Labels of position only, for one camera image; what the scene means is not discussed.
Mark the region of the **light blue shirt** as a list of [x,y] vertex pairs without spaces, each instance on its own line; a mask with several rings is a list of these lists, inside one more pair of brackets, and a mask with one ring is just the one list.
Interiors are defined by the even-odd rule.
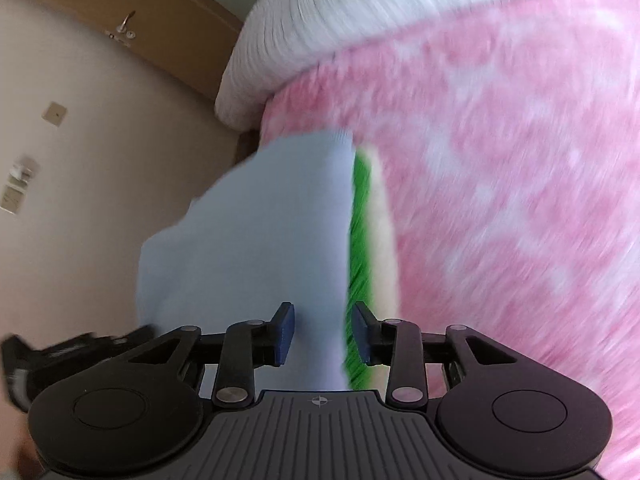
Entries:
[[350,136],[320,131],[274,141],[233,168],[143,244],[139,322],[221,333],[289,302],[290,352],[257,371],[257,389],[346,389],[354,163]]

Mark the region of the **green cream mat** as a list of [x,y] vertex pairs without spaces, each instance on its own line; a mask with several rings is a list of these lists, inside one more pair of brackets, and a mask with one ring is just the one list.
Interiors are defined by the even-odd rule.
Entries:
[[399,314],[399,270],[395,229],[387,197],[383,165],[371,144],[356,148],[352,172],[352,220],[349,227],[349,283],[345,313],[344,371],[352,390],[386,391],[388,369],[368,367],[352,334],[349,310],[356,302],[366,304],[380,320]]

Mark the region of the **pink rose blanket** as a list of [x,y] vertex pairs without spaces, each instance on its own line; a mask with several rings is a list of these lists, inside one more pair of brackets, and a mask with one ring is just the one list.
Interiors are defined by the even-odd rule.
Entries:
[[400,314],[469,325],[600,394],[600,473],[639,474],[639,0],[503,0],[338,52],[262,140],[378,152]]

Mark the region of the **striped grey duvet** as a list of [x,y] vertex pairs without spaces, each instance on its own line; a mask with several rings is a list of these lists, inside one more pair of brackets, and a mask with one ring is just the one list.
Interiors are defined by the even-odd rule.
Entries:
[[273,93],[321,60],[427,18],[501,0],[257,0],[215,100],[217,118],[244,132],[259,126]]

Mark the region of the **brown wooden door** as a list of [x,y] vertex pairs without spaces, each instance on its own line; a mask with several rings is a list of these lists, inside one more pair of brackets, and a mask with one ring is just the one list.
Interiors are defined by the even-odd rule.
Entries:
[[36,0],[92,28],[113,30],[131,12],[127,48],[206,98],[216,98],[243,22],[257,0]]

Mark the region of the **beige wall switch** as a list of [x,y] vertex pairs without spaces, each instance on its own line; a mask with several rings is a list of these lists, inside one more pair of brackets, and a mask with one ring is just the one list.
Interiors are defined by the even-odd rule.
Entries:
[[48,124],[58,128],[67,114],[67,108],[57,102],[51,102],[42,113],[42,119]]

